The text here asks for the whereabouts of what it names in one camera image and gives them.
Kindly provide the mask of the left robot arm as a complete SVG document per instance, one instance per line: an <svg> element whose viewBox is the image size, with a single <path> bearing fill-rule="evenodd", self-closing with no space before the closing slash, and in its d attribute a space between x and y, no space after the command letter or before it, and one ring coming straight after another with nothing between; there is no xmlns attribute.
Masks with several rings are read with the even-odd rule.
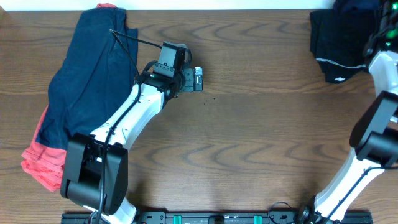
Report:
<svg viewBox="0 0 398 224"><path fill-rule="evenodd" d="M118 110L89 135L76 133L67 148L60 194L92 213L90 223L132 223L126 198L128 153L146 124L180 92L202 91L203 70L192 68L185 44L164 42Z"/></svg>

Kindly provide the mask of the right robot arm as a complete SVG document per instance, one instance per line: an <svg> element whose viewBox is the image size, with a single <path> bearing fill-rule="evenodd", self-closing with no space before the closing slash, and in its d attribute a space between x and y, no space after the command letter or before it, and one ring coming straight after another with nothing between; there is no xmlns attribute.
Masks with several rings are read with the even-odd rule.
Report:
<svg viewBox="0 0 398 224"><path fill-rule="evenodd" d="M381 1L378 28L364 50L376 99L354 126L349 156L328 186L295 215L295 223L372 223L348 207L377 176L397 169L397 1Z"/></svg>

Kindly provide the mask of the navy blue shorts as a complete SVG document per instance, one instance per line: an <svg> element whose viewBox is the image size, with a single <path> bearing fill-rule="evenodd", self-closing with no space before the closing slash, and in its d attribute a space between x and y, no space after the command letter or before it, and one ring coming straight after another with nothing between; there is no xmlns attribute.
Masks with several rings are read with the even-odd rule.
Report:
<svg viewBox="0 0 398 224"><path fill-rule="evenodd" d="M379 0L336 0L332 9L337 13L357 13L379 8Z"/></svg>

